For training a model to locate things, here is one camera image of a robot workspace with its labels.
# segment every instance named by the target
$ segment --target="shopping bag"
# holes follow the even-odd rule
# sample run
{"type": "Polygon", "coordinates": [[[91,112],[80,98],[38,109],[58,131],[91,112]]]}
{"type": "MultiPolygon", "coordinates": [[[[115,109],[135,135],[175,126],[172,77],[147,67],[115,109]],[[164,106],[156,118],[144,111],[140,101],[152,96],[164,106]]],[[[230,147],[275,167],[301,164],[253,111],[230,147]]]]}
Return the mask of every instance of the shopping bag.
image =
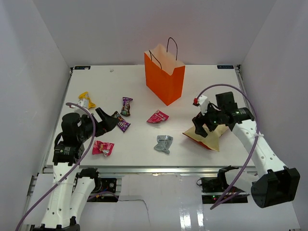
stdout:
{"type": "Polygon", "coordinates": [[[165,103],[169,105],[182,95],[185,64],[178,60],[177,54],[174,56],[168,52],[162,44],[158,44],[154,49],[144,52],[144,68],[146,85],[165,103]]]}

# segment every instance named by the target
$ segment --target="snack packet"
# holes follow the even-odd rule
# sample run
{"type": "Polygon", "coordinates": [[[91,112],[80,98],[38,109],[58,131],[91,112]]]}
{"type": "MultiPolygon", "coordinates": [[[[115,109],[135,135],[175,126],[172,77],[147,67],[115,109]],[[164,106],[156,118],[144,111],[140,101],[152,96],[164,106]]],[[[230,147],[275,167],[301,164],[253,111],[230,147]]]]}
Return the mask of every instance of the snack packet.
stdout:
{"type": "Polygon", "coordinates": [[[128,127],[130,126],[130,123],[125,121],[125,119],[122,118],[122,116],[119,114],[119,112],[115,112],[112,117],[116,117],[120,120],[120,122],[118,122],[117,126],[122,130],[122,132],[125,132],[128,127]]]}
{"type": "Polygon", "coordinates": [[[102,153],[105,157],[110,156],[114,145],[114,143],[95,141],[92,149],[92,154],[96,155],[102,153]]]}
{"type": "Polygon", "coordinates": [[[157,136],[158,144],[154,147],[155,150],[170,154],[169,148],[172,144],[173,137],[171,136],[157,136]]]}
{"type": "Polygon", "coordinates": [[[169,118],[165,113],[157,110],[148,120],[147,123],[156,124],[162,121],[166,121],[169,118]]]}
{"type": "Polygon", "coordinates": [[[223,133],[225,133],[226,130],[228,130],[228,127],[226,125],[218,125],[214,131],[208,132],[207,137],[204,138],[203,136],[197,135],[194,132],[195,127],[191,127],[183,134],[193,139],[201,146],[209,150],[214,150],[214,151],[219,152],[219,138],[223,133]]]}
{"type": "Polygon", "coordinates": [[[79,101],[78,101],[78,105],[90,109],[93,107],[96,107],[96,105],[94,103],[92,103],[90,97],[89,97],[89,93],[86,91],[84,93],[82,93],[81,95],[79,95],[79,101]]]}
{"type": "Polygon", "coordinates": [[[129,102],[132,101],[132,98],[129,97],[123,97],[123,106],[122,106],[122,111],[121,111],[121,115],[123,116],[130,116],[130,105],[129,102]]]}

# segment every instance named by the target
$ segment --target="white tabletop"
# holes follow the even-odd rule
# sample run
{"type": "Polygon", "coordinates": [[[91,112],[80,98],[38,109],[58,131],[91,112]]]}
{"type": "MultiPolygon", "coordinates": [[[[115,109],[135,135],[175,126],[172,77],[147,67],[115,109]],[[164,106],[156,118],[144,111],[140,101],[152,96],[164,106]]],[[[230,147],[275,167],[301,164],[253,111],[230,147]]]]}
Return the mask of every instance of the white tabletop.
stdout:
{"type": "MultiPolygon", "coordinates": [[[[130,117],[124,119],[131,126],[123,133],[118,127],[95,140],[115,144],[111,156],[88,153],[81,166],[120,167],[220,167],[242,166],[247,152],[241,142],[229,130],[220,138],[220,152],[210,151],[198,145],[182,133],[193,126],[192,118],[200,108],[193,106],[194,97],[209,85],[227,83],[239,87],[234,69],[217,69],[216,65],[187,65],[182,97],[166,106],[145,84],[143,65],[91,66],[90,70],[74,70],[64,102],[77,102],[78,96],[88,91],[92,101],[106,113],[121,111],[122,97],[133,98],[130,117]],[[146,120],[156,111],[169,115],[168,121],[151,125],[146,120]],[[170,154],[154,149],[157,135],[173,137],[170,154]]],[[[216,102],[215,94],[234,92],[239,107],[244,107],[240,93],[227,87],[212,88],[204,93],[216,102]]],[[[94,109],[90,109],[100,121],[94,109]]],[[[60,133],[62,116],[73,112],[63,106],[55,135],[60,133]]],[[[47,165],[52,165],[53,145],[47,165]]]]}

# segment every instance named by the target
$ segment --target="pink candy wrapper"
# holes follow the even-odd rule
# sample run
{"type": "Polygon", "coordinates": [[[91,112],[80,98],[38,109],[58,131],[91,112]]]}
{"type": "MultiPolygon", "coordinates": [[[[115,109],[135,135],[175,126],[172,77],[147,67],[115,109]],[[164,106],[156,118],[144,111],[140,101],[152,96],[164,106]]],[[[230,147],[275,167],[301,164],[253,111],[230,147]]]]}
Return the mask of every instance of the pink candy wrapper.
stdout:
{"type": "Polygon", "coordinates": [[[166,121],[169,118],[165,113],[157,110],[148,120],[147,123],[156,124],[162,121],[166,121]]]}
{"type": "Polygon", "coordinates": [[[110,156],[112,149],[114,148],[114,145],[115,145],[114,143],[95,141],[93,145],[92,154],[96,155],[103,153],[105,157],[110,156]]]}

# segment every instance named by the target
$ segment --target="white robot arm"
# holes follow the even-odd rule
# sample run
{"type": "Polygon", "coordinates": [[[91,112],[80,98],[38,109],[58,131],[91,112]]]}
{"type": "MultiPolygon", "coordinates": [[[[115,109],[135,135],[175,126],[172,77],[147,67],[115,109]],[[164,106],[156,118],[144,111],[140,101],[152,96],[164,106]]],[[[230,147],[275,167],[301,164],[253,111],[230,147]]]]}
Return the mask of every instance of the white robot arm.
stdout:
{"type": "MultiPolygon", "coordinates": [[[[107,115],[101,108],[95,110],[102,119],[95,122],[95,137],[111,131],[119,122],[107,115]]],[[[80,231],[79,219],[91,192],[99,184],[98,171],[95,168],[83,169],[76,178],[82,153],[83,143],[94,134],[93,121],[87,115],[68,113],[62,117],[62,132],[57,135],[53,155],[53,185],[58,186],[51,192],[45,216],[39,228],[34,231],[80,231]],[[62,182],[71,169],[74,170],[62,182]]]]}
{"type": "MultiPolygon", "coordinates": [[[[251,194],[255,203],[261,207],[268,207],[294,200],[300,175],[296,168],[289,169],[281,161],[259,132],[251,112],[247,108],[238,108],[234,102],[232,92],[216,95],[217,106],[208,98],[201,95],[194,100],[194,105],[200,106],[201,112],[192,120],[195,133],[207,136],[203,129],[205,124],[210,131],[214,131],[220,124],[227,125],[241,141],[249,153],[258,136],[258,141],[252,155],[252,161],[257,169],[257,176],[244,173],[238,178],[235,187],[251,194]]],[[[239,169],[221,169],[223,188],[227,188],[239,173],[239,169]]]]}

